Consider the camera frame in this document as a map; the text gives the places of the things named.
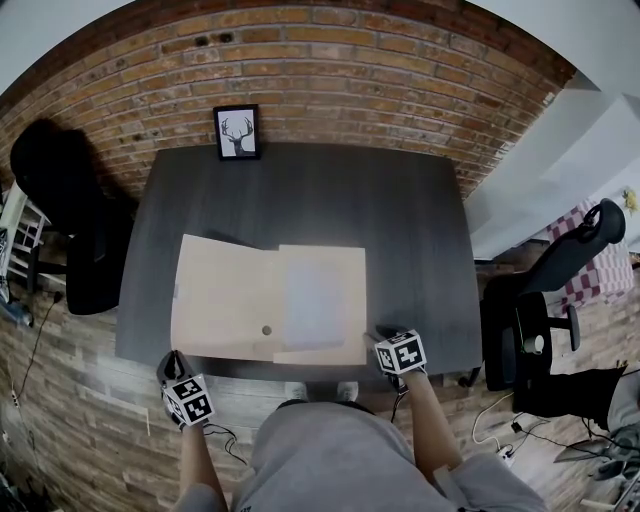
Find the white cable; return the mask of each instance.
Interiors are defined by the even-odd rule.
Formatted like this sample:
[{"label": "white cable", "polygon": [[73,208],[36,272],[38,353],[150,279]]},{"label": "white cable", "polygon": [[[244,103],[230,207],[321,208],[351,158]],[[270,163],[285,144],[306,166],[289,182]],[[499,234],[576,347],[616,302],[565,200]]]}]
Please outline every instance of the white cable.
[{"label": "white cable", "polygon": [[483,444],[486,443],[487,441],[491,441],[492,439],[496,442],[496,445],[498,446],[498,449],[496,450],[496,452],[500,451],[500,441],[498,441],[498,438],[495,436],[490,436],[487,437],[485,439],[483,439],[482,441],[478,441],[476,439],[476,426],[478,425],[478,421],[480,421],[480,418],[482,417],[482,415],[493,409],[496,405],[498,405],[500,402],[502,402],[503,400],[506,400],[507,398],[509,398],[511,395],[513,395],[513,393],[509,393],[508,395],[503,396],[500,400],[498,400],[497,402],[495,402],[494,404],[490,405],[489,407],[487,407],[486,409],[480,411],[480,414],[478,414],[476,416],[476,420],[473,422],[473,428],[471,429],[471,439],[473,439],[473,442],[476,444]]}]

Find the person's arm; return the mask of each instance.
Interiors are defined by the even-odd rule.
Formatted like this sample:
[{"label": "person's arm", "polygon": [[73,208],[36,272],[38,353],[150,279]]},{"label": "person's arm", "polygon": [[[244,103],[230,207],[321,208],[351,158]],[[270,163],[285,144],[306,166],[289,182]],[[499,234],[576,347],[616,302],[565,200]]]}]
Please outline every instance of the person's arm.
[{"label": "person's arm", "polygon": [[219,501],[222,512],[228,512],[227,504],[222,494],[222,487],[218,475],[213,468],[207,443],[204,439],[202,424],[185,426],[182,430],[182,456],[180,459],[180,496],[196,484],[211,487]]},{"label": "person's arm", "polygon": [[433,472],[442,466],[458,467],[463,462],[462,455],[427,375],[408,372],[402,379],[409,387],[416,466],[434,483]]}]

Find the black office chair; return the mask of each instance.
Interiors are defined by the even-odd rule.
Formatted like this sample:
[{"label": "black office chair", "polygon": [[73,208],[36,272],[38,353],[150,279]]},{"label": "black office chair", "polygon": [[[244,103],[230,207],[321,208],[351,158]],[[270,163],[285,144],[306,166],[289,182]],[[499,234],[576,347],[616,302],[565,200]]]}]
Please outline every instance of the black office chair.
[{"label": "black office chair", "polygon": [[39,273],[66,274],[71,313],[117,306],[133,221],[102,193],[84,134],[37,120],[13,145],[11,169],[53,229],[71,237],[66,267],[41,262],[38,248],[32,251],[29,291],[35,291]]},{"label": "black office chair", "polygon": [[[559,290],[609,244],[624,238],[624,213],[613,201],[603,199],[576,229],[558,238],[526,272],[492,279],[480,302],[482,352],[487,388],[500,391],[517,387],[535,375],[548,374],[553,350],[551,328],[568,329],[572,350],[580,347],[580,327],[575,308],[567,318],[550,318],[542,292]],[[542,336],[541,353],[525,351],[526,340]],[[480,368],[463,387],[472,386]]]}]

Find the wooden floor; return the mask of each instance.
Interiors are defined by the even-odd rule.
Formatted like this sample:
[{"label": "wooden floor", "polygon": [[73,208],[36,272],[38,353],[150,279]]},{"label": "wooden floor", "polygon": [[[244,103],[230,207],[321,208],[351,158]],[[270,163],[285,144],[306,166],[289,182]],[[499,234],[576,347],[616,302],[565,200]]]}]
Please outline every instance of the wooden floor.
[{"label": "wooden floor", "polygon": [[[532,245],[499,264],[478,267],[480,286],[492,275],[528,266],[539,253]],[[640,285],[638,271],[636,283]],[[51,297],[40,295],[33,304],[36,327]],[[571,353],[567,336],[555,333],[554,371],[638,360],[639,311],[640,286],[614,306],[581,309],[582,347]],[[16,327],[0,318],[0,422],[11,438],[11,446],[2,447],[9,473],[20,479],[26,471],[44,481],[65,511],[156,511],[170,508],[177,498],[180,434],[165,417],[155,369],[114,357],[115,323],[116,311],[83,318],[70,315],[64,302],[54,306],[18,410],[11,401],[11,381],[19,391],[37,329]],[[501,395],[486,391],[482,382],[471,390],[460,388],[458,377],[439,379],[438,396],[464,453],[490,451],[493,442],[477,446],[471,441],[471,427],[476,415]],[[236,433],[235,450],[249,459],[258,427],[284,399],[283,384],[210,377],[209,385],[217,410],[214,421]],[[362,403],[388,418],[392,398],[364,393]],[[512,418],[505,400],[483,416],[478,437],[497,435],[501,442],[515,444],[522,437],[512,433]],[[396,423],[409,441],[410,421],[409,411],[401,408]],[[525,426],[536,420],[522,421]],[[583,430],[579,420],[561,418],[536,428],[536,433],[571,443],[584,438]],[[226,437],[208,439],[230,496],[248,470],[223,451]],[[530,438],[518,451],[513,469],[552,510],[579,510],[594,465],[554,465],[560,450]]]}]

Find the brick wall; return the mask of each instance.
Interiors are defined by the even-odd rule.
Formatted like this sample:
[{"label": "brick wall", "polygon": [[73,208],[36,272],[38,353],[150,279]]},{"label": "brick wall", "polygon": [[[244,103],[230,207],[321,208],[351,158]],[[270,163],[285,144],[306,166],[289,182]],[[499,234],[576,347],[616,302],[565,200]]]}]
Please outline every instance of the brick wall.
[{"label": "brick wall", "polygon": [[272,3],[138,0],[62,42],[0,97],[3,185],[38,117],[83,129],[103,182],[138,197],[158,150],[214,143],[213,107],[258,103],[264,140],[446,156],[466,196],[575,72],[458,0]]}]

